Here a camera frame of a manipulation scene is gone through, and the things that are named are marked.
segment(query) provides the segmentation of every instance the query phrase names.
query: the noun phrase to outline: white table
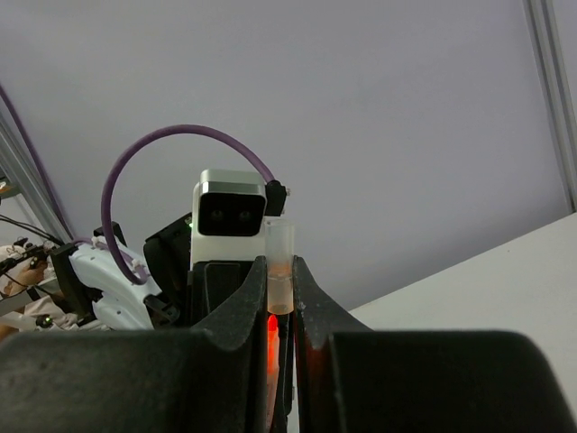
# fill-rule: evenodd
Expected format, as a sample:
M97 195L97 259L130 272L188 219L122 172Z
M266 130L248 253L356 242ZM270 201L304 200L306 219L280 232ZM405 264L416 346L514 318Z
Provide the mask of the white table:
M573 416L577 413L577 215L352 314L373 329L518 331L545 353Z

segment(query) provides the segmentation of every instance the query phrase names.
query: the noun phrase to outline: camera lens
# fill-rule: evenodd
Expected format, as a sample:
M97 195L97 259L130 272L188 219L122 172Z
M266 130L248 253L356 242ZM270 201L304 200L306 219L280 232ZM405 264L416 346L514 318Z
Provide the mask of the camera lens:
M210 213L210 219L213 221L222 221L224 219L224 212L222 210L213 210Z
M248 210L244 210L238 214L238 219L241 223L246 223L252 219L252 215Z

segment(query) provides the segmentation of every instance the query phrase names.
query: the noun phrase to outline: plastic tube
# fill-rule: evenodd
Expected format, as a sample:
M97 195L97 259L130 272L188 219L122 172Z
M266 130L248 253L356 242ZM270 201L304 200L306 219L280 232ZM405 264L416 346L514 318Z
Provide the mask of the plastic tube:
M286 219L266 222L267 305L269 313L282 315L294 309L292 262L295 227Z

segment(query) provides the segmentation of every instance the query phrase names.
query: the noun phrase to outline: silver camera housing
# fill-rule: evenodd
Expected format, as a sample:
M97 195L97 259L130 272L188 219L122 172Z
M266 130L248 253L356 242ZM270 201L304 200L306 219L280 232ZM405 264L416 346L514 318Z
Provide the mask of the silver camera housing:
M192 200L190 265L264 254L266 189L255 171L204 170Z

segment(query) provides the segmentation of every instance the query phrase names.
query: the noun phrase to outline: white wall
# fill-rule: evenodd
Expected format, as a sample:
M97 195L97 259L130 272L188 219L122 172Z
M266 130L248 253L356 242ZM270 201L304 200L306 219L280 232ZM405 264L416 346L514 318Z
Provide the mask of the white wall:
M568 213L520 0L4 0L0 78L77 232L130 143L208 124L292 188L298 253L347 307ZM138 155L129 244L209 167L249 166L192 137Z

